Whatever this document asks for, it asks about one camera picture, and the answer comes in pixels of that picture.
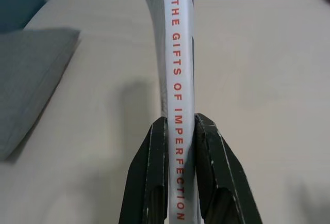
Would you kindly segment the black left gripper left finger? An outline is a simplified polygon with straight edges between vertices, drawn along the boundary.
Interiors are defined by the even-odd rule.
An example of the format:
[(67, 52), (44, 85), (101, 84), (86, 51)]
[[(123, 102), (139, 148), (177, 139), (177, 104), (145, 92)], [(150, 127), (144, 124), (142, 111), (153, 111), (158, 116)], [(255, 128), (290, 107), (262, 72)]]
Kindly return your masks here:
[(164, 223), (168, 210), (168, 125), (150, 126), (127, 174), (119, 224)]

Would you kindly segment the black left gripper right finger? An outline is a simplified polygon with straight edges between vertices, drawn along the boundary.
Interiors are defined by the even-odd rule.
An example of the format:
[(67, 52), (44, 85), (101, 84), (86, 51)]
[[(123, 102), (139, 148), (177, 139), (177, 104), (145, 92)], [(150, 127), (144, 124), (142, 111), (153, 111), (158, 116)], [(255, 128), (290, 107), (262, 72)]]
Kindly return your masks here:
[(216, 124), (195, 114), (195, 168), (204, 223), (262, 223), (239, 160)]

